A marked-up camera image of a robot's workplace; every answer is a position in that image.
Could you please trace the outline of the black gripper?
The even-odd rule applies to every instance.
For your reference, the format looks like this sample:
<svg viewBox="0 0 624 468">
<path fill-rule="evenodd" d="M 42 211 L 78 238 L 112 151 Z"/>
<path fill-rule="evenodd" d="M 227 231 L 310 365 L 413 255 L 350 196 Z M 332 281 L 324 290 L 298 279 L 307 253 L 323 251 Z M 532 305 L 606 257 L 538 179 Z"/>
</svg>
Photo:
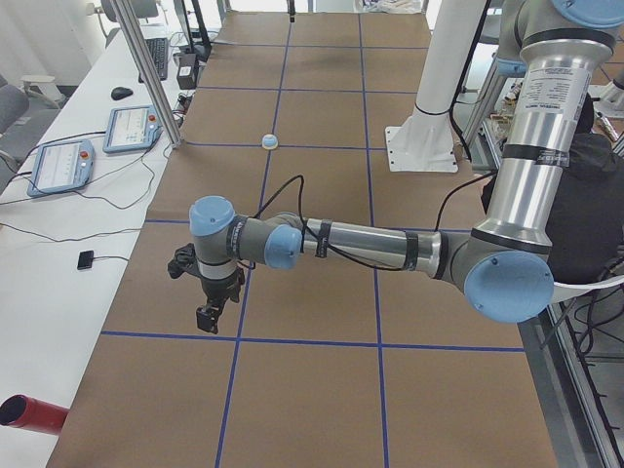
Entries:
<svg viewBox="0 0 624 468">
<path fill-rule="evenodd" d="M 197 328 L 218 334 L 218 320 L 228 300 L 238 303 L 245 274 L 238 265 L 199 265 L 206 304 L 196 309 Z"/>
</svg>

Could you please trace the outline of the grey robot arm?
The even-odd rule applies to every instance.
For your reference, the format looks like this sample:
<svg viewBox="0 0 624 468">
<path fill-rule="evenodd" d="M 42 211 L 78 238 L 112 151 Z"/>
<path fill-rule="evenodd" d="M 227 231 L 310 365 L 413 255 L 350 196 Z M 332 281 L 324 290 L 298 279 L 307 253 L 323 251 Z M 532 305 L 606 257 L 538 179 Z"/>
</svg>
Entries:
<svg viewBox="0 0 624 468">
<path fill-rule="evenodd" d="M 244 216 L 220 196 L 190 208 L 189 274 L 207 302 L 197 325 L 216 332 L 237 301 L 241 262 L 290 269 L 299 256 L 338 254 L 390 271 L 422 271 L 455 285 L 498 322 L 520 323 L 556 300 L 545 228 L 594 70 L 613 53 L 623 22 L 619 1 L 507 1 L 497 69 L 523 85 L 486 217 L 467 234 L 416 234 L 306 218 Z"/>
</svg>

